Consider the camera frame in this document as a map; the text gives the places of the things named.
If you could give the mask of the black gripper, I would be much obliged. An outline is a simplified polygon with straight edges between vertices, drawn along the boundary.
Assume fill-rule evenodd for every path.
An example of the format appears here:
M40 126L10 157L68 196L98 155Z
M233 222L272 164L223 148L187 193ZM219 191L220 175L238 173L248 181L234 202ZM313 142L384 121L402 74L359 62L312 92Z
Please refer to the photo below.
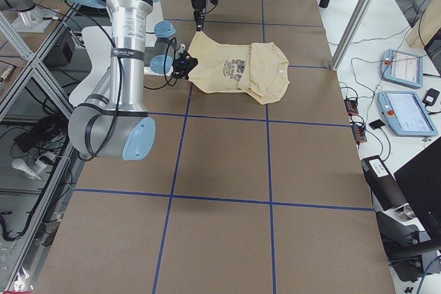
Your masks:
M187 53L182 53L178 59L173 61L172 78L175 79L189 79L190 71L190 56Z
M206 5L207 0L192 0L192 8L194 11L194 20L197 32L203 30Z

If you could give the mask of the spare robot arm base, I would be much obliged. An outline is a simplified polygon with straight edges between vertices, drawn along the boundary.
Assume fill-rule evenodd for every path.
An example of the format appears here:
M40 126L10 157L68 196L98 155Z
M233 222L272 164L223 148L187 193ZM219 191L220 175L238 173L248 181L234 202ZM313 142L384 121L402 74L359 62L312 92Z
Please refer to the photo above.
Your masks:
M11 10L18 14L12 22L17 32L43 33L57 11L40 9L33 0L1 0L1 11Z

